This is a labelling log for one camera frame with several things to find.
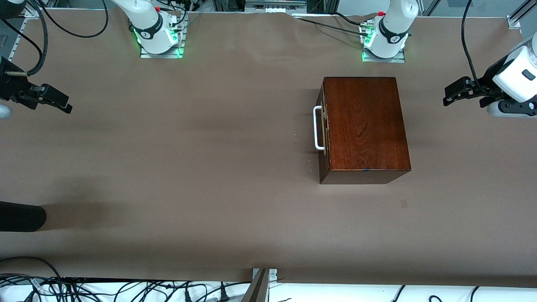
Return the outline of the black cylindrical object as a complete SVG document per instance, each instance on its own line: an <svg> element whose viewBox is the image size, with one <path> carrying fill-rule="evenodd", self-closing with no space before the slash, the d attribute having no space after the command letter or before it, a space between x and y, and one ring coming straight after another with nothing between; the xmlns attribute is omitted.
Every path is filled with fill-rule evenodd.
<svg viewBox="0 0 537 302"><path fill-rule="evenodd" d="M35 232L46 222L43 207L0 201L0 232Z"/></svg>

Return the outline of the tan handle backing strip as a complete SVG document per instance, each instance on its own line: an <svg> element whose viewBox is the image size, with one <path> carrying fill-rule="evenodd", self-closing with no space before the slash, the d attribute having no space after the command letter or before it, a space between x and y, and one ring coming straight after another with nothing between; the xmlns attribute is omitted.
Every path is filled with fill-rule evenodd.
<svg viewBox="0 0 537 302"><path fill-rule="evenodd" d="M327 130L327 120L326 120L326 107L324 101L321 101L321 125L322 125L322 137L323 137L323 146L324 146L324 155L328 154L328 130Z"/></svg>

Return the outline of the brown table cover sheet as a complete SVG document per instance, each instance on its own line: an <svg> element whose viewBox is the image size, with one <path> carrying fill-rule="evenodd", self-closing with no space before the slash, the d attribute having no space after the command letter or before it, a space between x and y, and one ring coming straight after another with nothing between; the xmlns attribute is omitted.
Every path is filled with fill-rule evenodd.
<svg viewBox="0 0 537 302"><path fill-rule="evenodd" d="M183 58L142 59L109 15L90 39L48 25L30 79L71 114L9 103L0 120L0 200L51 212L43 230L0 232L0 258L73 277L242 281L264 266L286 282L537 287L537 119L443 106L468 74L459 18L418 18L390 64L282 13L204 13ZM319 183L327 76L396 78L411 172Z"/></svg>

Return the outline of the dark brown wooden cabinet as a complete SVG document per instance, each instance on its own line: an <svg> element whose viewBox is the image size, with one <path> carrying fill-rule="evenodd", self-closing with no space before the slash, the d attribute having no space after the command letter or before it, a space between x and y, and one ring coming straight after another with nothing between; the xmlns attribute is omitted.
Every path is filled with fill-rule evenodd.
<svg viewBox="0 0 537 302"><path fill-rule="evenodd" d="M325 77L330 170L321 184L388 184L411 171L395 77ZM320 151L318 151L320 174Z"/></svg>

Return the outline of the perforated aluminium rail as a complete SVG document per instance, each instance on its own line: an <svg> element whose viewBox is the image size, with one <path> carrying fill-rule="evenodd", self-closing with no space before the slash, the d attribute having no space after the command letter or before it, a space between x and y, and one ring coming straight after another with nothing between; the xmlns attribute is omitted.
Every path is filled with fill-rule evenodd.
<svg viewBox="0 0 537 302"><path fill-rule="evenodd" d="M23 33L25 26L27 24L27 19L25 18L12 18L8 19L8 22L13 28L16 28L20 33ZM21 36L16 33L10 26L6 25L0 20L0 55L3 58L11 61L15 55L15 51L19 42L21 41Z"/></svg>

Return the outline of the dark metal strut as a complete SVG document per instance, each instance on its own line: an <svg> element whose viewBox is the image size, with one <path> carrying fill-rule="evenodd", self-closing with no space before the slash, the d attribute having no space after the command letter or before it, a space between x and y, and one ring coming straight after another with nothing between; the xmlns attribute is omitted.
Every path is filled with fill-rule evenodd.
<svg viewBox="0 0 537 302"><path fill-rule="evenodd" d="M267 302L270 281L271 270L267 268L258 269L240 302Z"/></svg>

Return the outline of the aluminium arm base plate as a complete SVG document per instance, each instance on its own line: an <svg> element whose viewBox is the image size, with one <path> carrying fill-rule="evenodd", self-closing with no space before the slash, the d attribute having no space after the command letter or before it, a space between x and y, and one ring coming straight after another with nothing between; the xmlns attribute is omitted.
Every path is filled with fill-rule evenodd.
<svg viewBox="0 0 537 302"><path fill-rule="evenodd" d="M153 39L145 39L135 32L140 45L139 57L144 59L180 59L183 58L187 30L177 25L157 34Z"/></svg>
<svg viewBox="0 0 537 302"><path fill-rule="evenodd" d="M381 63L405 63L404 49L400 50L394 57L381 58L374 55L370 49L363 48L361 59L363 62L381 62Z"/></svg>

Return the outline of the small aluminium mounting plate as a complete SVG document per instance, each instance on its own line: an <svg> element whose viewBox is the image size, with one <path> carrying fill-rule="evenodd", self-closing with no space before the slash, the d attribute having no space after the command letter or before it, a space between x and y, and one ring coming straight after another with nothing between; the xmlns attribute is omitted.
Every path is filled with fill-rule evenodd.
<svg viewBox="0 0 537 302"><path fill-rule="evenodd" d="M257 273L260 271L260 269L253 269L253 279L255 279ZM277 276L277 269L267 269L268 271L268 282L277 282L278 276Z"/></svg>

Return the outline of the grey connector strip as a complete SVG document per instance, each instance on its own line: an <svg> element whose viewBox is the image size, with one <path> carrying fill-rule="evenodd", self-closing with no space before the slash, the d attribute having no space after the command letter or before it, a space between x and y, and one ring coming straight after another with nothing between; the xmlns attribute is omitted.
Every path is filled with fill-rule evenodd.
<svg viewBox="0 0 537 302"><path fill-rule="evenodd" d="M307 13L307 0L244 0L244 11Z"/></svg>

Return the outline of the aluminium frame strut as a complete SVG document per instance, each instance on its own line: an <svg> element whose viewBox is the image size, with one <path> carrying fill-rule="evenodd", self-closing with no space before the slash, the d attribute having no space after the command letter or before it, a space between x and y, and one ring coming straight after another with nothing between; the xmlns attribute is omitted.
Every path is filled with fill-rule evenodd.
<svg viewBox="0 0 537 302"><path fill-rule="evenodd" d="M537 0L524 0L510 15L518 16L520 21L522 21L535 8L537 8Z"/></svg>

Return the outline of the white metal drawer handle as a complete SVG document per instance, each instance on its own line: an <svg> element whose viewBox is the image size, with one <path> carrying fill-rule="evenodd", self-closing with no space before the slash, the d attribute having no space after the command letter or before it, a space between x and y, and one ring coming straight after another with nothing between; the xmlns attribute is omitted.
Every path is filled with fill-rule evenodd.
<svg viewBox="0 0 537 302"><path fill-rule="evenodd" d="M323 139L323 142L320 143L320 136L319 136L319 127L318 127L318 122L317 122L317 113L320 113L321 115L321 122L323 122L323 107L322 105L317 105L313 108L313 127L314 127L314 146L315 146L315 149L318 150L318 151L323 151L323 152L326 152L326 146L324 145L324 134L323 134L323 130L324 130L324 126L321 126L321 136L322 136L322 139Z"/></svg>

